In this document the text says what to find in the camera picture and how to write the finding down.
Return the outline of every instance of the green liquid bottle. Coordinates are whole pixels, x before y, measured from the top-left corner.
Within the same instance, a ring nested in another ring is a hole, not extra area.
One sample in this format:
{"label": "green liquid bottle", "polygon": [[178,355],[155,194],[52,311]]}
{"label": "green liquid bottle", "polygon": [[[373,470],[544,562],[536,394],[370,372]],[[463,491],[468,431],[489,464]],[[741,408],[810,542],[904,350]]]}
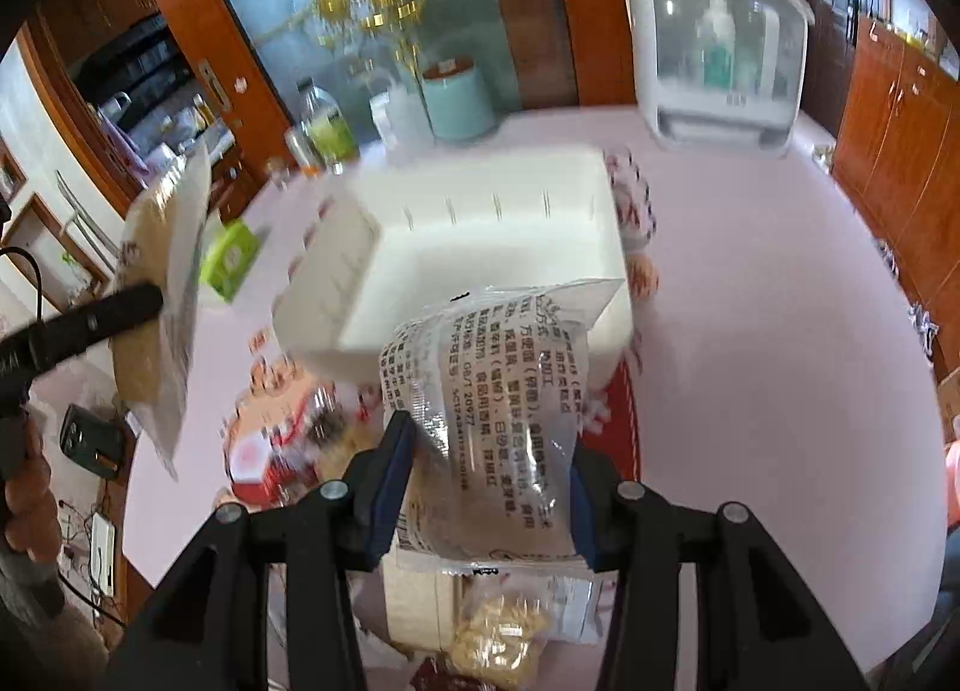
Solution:
{"label": "green liquid bottle", "polygon": [[342,173],[343,163],[359,157],[360,150],[340,107],[329,92],[320,89],[313,80],[305,79],[296,87],[304,107],[301,124],[317,154],[326,167]]}

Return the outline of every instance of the table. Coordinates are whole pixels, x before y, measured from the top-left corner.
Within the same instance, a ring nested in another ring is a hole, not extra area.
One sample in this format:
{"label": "table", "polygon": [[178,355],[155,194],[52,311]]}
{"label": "table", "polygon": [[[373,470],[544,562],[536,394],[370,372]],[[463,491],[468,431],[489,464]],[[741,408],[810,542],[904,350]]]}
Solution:
{"label": "table", "polygon": [[[932,612],[946,504],[932,374],[869,232],[799,152],[666,151],[628,107],[517,114],[479,151],[576,141],[629,146],[659,220],[661,290],[635,314],[645,483],[690,507],[749,504],[860,667],[878,664]],[[179,481],[149,440],[137,445],[123,551],[151,584],[208,517],[223,402],[246,379],[251,321],[285,284],[320,184],[265,189],[248,211],[269,238],[233,306],[202,311]],[[689,579],[683,590],[680,687],[693,688]],[[589,683],[548,671],[553,687]]]}

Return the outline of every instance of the electrical cord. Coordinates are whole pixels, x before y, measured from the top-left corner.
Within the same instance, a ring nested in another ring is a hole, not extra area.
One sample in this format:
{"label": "electrical cord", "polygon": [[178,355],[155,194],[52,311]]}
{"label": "electrical cord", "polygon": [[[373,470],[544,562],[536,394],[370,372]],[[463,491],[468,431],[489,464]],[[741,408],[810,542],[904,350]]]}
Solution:
{"label": "electrical cord", "polygon": [[3,258],[5,255],[16,255],[25,259],[34,271],[34,277],[37,280],[37,322],[40,322],[40,320],[43,319],[43,280],[40,277],[40,266],[37,265],[37,261],[35,261],[33,255],[20,247],[4,247],[0,249],[0,258]]}
{"label": "electrical cord", "polygon": [[64,585],[66,585],[66,587],[70,589],[73,595],[76,596],[81,602],[83,602],[85,605],[90,605],[93,609],[95,609],[95,611],[99,612],[102,616],[104,616],[104,618],[109,618],[109,620],[112,620],[117,626],[121,627],[123,630],[126,630],[127,624],[125,624],[119,618],[107,612],[104,608],[101,608],[101,606],[95,605],[92,601],[90,601],[90,599],[86,598],[82,593],[80,593],[80,591],[75,589],[72,582],[66,579],[63,572],[58,570],[56,574],[61,579],[61,582]]}

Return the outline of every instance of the white plastic container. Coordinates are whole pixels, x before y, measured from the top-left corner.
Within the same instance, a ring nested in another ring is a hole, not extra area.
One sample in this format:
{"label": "white plastic container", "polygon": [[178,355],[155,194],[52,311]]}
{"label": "white plastic container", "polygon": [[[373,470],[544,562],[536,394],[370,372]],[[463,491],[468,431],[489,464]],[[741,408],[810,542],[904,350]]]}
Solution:
{"label": "white plastic container", "polygon": [[347,180],[275,306],[280,347],[324,379],[377,384],[381,348],[429,304],[485,286],[622,279],[589,332],[611,379],[632,309],[602,152],[462,152]]}
{"label": "white plastic container", "polygon": [[627,0],[627,13],[656,138],[784,150],[813,23],[805,0]]}

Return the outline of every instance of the silver bolt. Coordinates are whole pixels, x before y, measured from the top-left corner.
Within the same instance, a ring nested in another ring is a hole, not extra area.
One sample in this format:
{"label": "silver bolt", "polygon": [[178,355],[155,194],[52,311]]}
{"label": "silver bolt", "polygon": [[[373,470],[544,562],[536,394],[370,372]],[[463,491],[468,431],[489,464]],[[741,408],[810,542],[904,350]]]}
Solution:
{"label": "silver bolt", "polygon": [[214,514],[220,523],[236,523],[244,512],[246,512],[246,509],[244,509],[243,504],[230,502],[229,504],[221,504]]}
{"label": "silver bolt", "polygon": [[723,517],[731,523],[746,523],[750,519],[750,510],[743,504],[730,502],[723,508]]}
{"label": "silver bolt", "polygon": [[616,492],[621,499],[627,499],[628,502],[635,502],[646,495],[647,489],[640,483],[635,483],[633,480],[623,480],[620,485],[616,486]]}
{"label": "silver bolt", "polygon": [[344,480],[328,480],[320,485],[320,496],[323,496],[328,502],[336,502],[343,499],[350,492],[349,485]]}

